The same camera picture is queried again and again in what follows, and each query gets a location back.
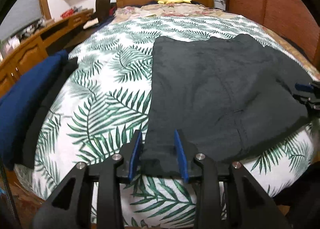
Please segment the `folded blue garment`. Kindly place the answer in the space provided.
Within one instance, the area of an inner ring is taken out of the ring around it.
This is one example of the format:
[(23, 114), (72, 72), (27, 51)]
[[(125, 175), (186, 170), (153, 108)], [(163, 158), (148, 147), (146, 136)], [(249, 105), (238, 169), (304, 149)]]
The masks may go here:
[(21, 76), (1, 97), (1, 160), (34, 167), (35, 149), (44, 119), (67, 79), (78, 68), (65, 50), (44, 59)]

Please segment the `palm leaf bedspread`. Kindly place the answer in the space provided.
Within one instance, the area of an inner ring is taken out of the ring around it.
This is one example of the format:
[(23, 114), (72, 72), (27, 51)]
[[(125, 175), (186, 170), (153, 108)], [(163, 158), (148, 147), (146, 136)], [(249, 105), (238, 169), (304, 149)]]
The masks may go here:
[[(181, 41), (234, 38), (249, 34), (291, 59), (262, 27), (241, 15), (130, 16), (95, 32), (72, 50), (78, 69), (69, 77), (42, 124), (34, 168), (16, 165), (20, 184), (46, 200), (79, 161), (99, 163), (128, 143), (134, 130), (148, 128), (152, 47), (166, 36)], [(245, 162), (270, 196), (292, 185), (311, 164), (316, 146), (312, 124), (278, 146)], [(121, 187), (124, 224), (135, 227), (186, 228), (194, 221), (196, 196), (181, 180), (138, 175)]]

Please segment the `grey window blind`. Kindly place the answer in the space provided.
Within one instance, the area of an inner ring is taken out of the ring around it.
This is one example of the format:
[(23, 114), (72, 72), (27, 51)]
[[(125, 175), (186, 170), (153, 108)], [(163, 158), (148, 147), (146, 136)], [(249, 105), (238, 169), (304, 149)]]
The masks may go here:
[(1, 40), (42, 18), (39, 0), (17, 0), (0, 27)]

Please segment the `black zip jacket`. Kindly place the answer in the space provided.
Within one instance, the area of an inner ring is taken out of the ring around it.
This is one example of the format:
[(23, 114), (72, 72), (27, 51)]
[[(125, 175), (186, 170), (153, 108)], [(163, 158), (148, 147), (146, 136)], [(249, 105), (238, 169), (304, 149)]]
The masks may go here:
[(215, 161), (261, 154), (311, 121), (293, 98), (296, 84), (311, 81), (296, 61), (247, 34), (191, 42), (157, 38), (142, 172), (178, 175), (178, 129)]

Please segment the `wooden wardrobe louvre door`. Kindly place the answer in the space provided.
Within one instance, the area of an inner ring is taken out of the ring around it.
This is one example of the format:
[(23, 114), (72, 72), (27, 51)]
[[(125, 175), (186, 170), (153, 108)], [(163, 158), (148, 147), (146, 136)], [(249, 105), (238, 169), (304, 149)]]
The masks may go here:
[(228, 0), (227, 11), (290, 39), (319, 68), (319, 25), (302, 0)]

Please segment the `dark wooden chair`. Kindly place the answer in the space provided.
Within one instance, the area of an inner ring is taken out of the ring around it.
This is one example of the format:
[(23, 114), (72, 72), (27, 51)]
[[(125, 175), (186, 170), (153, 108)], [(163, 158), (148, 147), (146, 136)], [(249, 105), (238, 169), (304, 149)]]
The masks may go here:
[(109, 17), (111, 9), (111, 0), (96, 0), (95, 1), (95, 12), (98, 18), (98, 22), (102, 23)]

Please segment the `red basket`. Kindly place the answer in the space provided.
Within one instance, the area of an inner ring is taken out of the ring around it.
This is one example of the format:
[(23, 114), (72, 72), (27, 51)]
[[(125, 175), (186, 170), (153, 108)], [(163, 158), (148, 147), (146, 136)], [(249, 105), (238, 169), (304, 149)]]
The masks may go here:
[(63, 12), (60, 17), (64, 19), (64, 18), (67, 18), (67, 17), (69, 17), (69, 16), (71, 16), (73, 14), (74, 14), (74, 10), (73, 9), (69, 9), (69, 10)]

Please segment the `floral quilt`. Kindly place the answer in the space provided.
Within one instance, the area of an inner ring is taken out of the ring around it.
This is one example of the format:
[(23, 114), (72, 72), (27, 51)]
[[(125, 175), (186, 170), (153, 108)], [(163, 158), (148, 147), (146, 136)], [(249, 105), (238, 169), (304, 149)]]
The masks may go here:
[[(124, 22), (130, 19), (143, 17), (151, 18), (156, 16), (163, 16), (165, 18), (169, 16), (178, 17), (214, 17), (218, 19), (231, 19), (242, 18), (243, 22), (247, 24), (253, 24), (254, 21), (248, 18), (225, 12), (221, 9), (208, 8), (204, 5), (194, 5), (188, 3), (172, 3), (172, 4), (151, 4), (144, 5), (142, 7), (137, 6), (126, 6), (124, 8), (117, 8), (115, 10), (114, 19), (111, 21), (112, 24)], [(319, 70), (308, 61), (304, 50), (299, 47), (295, 42), (289, 38), (281, 37), (274, 31), (268, 29), (267, 27), (257, 24), (265, 33), (267, 33), (272, 39), (274, 39), (278, 44), (280, 44), (286, 51), (288, 51), (295, 59), (297, 59), (302, 66), (308, 70), (316, 80), (319, 80)]]

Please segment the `wooden desk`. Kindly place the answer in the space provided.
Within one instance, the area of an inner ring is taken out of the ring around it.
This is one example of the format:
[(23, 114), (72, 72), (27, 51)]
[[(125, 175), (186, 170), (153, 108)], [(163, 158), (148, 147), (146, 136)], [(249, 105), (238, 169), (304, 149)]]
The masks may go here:
[(93, 9), (84, 9), (50, 24), (24, 40), (1, 62), (1, 96), (32, 67), (48, 57), (47, 48), (60, 38), (83, 26), (93, 14)]

